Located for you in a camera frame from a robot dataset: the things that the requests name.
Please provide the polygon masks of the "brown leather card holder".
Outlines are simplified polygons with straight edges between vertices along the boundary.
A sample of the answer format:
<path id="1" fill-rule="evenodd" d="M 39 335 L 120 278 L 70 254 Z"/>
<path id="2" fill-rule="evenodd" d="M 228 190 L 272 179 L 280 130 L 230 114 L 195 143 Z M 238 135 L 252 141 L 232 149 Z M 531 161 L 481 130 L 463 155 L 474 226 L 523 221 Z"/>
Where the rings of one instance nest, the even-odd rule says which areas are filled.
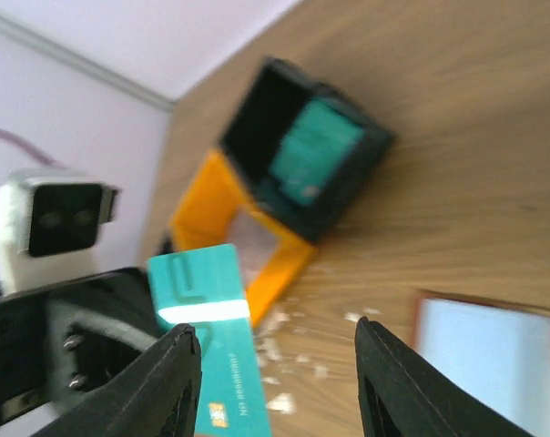
<path id="1" fill-rule="evenodd" d="M 438 371 L 534 436 L 550 436 L 550 310 L 424 293 L 414 347 Z"/>

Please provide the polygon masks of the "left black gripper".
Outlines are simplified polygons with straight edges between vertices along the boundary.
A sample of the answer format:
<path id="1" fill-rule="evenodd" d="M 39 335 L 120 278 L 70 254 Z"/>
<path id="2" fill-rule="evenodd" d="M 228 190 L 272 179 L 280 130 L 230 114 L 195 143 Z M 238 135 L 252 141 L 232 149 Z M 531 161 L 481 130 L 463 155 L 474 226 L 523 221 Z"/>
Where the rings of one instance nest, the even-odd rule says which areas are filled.
<path id="1" fill-rule="evenodd" d="M 194 435 L 196 331 L 179 324 L 158 335 L 139 268 L 14 297 L 0 285 L 0 427 L 51 403 L 62 415 L 40 436 Z"/>

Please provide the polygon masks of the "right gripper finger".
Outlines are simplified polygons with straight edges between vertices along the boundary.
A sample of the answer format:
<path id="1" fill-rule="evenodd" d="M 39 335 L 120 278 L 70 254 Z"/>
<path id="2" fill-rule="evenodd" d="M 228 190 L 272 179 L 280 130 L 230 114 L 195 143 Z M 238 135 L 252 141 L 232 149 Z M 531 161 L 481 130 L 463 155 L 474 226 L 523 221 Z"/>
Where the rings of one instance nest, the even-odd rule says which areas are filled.
<path id="1" fill-rule="evenodd" d="M 460 389 L 381 323 L 360 318 L 354 344 L 365 436 L 529 434 Z"/>

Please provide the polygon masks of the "teal credit card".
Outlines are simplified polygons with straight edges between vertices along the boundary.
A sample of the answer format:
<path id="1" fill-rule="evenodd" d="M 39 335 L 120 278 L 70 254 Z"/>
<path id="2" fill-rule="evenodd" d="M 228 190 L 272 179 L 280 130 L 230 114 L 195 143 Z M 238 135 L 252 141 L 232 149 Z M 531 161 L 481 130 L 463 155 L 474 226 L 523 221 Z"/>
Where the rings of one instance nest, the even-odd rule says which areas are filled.
<path id="1" fill-rule="evenodd" d="M 195 431 L 208 436 L 269 437 L 261 382 L 236 248 L 222 244 L 148 261 L 152 300 L 164 330 L 188 323 L 201 348 Z"/>

